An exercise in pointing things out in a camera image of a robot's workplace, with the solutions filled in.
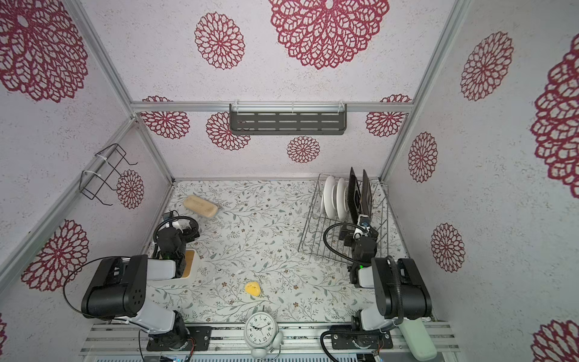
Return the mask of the floral square plate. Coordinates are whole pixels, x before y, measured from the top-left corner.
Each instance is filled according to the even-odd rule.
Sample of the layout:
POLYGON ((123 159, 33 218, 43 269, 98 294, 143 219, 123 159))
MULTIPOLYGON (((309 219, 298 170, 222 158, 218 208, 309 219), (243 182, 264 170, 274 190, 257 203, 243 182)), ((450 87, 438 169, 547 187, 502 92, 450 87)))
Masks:
POLYGON ((348 181, 348 209, 351 215, 352 223, 358 224, 360 212, 361 212, 361 191, 358 184, 357 176, 354 169, 351 168, 348 181))

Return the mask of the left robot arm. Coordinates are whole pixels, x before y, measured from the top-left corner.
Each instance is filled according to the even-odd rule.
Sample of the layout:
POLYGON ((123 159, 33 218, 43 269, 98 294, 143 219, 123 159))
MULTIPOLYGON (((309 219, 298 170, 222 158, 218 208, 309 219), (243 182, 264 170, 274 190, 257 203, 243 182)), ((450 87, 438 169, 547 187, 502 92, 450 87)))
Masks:
POLYGON ((100 259, 81 301, 86 318, 123 321, 146 332, 151 346, 160 351, 179 351, 192 344, 184 317, 147 299, 148 284, 186 282, 197 273, 198 255, 187 244, 200 236, 198 222, 191 217, 169 217, 153 234, 152 258, 109 256, 100 259))

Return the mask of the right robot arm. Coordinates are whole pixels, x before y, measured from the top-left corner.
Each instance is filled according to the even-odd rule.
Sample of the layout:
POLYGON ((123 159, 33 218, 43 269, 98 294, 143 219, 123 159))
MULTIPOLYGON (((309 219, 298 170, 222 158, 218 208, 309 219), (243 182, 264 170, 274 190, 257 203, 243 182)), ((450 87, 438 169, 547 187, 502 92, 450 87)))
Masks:
POLYGON ((386 330, 398 327, 405 319, 431 315, 432 302, 416 262, 410 258, 378 256, 378 231, 367 215, 353 224, 341 226, 339 238, 351 248, 348 261, 350 282, 374 291, 375 302, 351 318, 354 331, 386 330))

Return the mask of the tan sponge block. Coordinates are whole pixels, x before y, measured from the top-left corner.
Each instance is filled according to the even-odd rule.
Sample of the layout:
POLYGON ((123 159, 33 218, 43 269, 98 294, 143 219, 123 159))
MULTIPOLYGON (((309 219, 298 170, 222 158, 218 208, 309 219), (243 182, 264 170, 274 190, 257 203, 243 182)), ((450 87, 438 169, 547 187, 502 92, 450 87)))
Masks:
POLYGON ((217 205, 204 200, 196 195, 190 195, 183 201, 183 206, 193 211, 194 213, 201 215, 205 218, 213 218, 217 215, 219 208, 217 205))

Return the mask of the white round plate back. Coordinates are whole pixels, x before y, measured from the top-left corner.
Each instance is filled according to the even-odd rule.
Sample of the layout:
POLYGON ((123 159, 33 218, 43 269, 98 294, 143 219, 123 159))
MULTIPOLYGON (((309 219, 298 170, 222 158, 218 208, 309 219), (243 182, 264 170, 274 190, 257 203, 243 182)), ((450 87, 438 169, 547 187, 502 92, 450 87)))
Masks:
POLYGON ((347 185, 344 178, 340 178, 336 185, 336 212, 339 221, 347 219, 347 185))

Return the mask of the white round plate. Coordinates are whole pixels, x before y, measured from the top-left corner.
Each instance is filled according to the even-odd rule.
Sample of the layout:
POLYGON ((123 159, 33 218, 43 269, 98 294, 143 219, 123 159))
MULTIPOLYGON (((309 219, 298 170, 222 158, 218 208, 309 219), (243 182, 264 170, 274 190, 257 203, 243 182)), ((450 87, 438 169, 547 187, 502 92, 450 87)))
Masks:
POLYGON ((336 207, 333 201, 333 191, 336 186, 336 180, 334 176, 328 176, 323 189, 322 206, 323 212, 326 217, 333 219, 336 217, 336 207))
POLYGON ((336 185, 336 212, 339 221, 347 219, 347 185, 344 178, 340 178, 336 185))

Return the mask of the white round plate front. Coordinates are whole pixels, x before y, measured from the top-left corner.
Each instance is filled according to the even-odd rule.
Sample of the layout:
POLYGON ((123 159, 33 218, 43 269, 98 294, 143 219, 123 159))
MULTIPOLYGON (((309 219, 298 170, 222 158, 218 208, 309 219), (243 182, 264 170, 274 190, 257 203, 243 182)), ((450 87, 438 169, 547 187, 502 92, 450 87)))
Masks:
POLYGON ((334 176, 328 176, 323 189, 322 206, 323 212, 326 217, 333 219, 336 217, 336 207, 333 201, 333 191, 336 186, 336 180, 334 176))

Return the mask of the yellow small piece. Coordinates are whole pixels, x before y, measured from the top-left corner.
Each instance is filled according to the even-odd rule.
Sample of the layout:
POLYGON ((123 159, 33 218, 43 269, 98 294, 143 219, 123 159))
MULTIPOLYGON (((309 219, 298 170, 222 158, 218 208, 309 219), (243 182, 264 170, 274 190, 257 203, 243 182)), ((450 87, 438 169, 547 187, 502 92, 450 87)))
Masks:
POLYGON ((260 297, 262 294, 262 289, 257 281, 247 283, 244 287, 244 290, 252 297, 260 297))

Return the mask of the pale green bottle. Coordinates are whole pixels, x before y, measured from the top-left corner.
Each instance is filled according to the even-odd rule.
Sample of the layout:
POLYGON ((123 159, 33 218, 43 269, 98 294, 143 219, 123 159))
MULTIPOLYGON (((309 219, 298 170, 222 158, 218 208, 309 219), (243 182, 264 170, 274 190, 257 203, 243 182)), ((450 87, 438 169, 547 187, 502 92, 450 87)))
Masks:
POLYGON ((437 348, 421 319, 404 319, 398 328, 402 332, 414 359, 417 361, 430 361, 437 357, 437 348))

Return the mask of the white alarm clock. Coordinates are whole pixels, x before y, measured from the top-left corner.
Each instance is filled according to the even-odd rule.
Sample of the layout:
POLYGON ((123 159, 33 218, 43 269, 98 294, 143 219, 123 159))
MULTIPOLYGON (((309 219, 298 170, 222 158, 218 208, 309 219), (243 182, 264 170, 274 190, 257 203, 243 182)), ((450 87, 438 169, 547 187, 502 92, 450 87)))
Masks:
POLYGON ((273 352, 277 352, 274 357, 277 359, 283 345, 283 332, 272 315, 256 312, 250 315, 245 323, 244 340, 256 361, 266 361, 273 352))

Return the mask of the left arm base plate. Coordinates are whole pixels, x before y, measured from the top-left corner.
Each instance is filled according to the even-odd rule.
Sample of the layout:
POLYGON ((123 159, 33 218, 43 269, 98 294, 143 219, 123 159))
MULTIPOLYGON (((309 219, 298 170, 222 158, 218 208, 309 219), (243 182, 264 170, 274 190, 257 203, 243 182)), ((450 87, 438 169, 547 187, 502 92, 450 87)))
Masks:
POLYGON ((163 334, 149 334, 146 351, 206 351, 212 331, 210 326, 187 326, 163 334))

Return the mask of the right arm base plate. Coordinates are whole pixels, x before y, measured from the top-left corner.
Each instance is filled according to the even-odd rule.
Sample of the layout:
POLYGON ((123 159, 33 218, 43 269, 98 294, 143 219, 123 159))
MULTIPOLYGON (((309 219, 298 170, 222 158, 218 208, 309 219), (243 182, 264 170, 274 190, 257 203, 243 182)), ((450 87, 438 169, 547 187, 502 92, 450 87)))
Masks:
POLYGON ((351 326, 330 327, 330 341, 335 350, 378 350, 392 349, 394 344, 389 332, 380 335, 353 334, 351 326))

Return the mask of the grey wall shelf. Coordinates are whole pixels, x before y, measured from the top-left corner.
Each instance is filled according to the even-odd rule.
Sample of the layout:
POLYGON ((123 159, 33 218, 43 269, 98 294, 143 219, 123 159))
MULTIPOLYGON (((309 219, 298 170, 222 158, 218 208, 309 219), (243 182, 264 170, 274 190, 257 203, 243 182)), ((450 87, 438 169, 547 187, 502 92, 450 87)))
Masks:
POLYGON ((339 136, 347 128, 348 107, 229 106, 229 128, 236 136, 339 136))

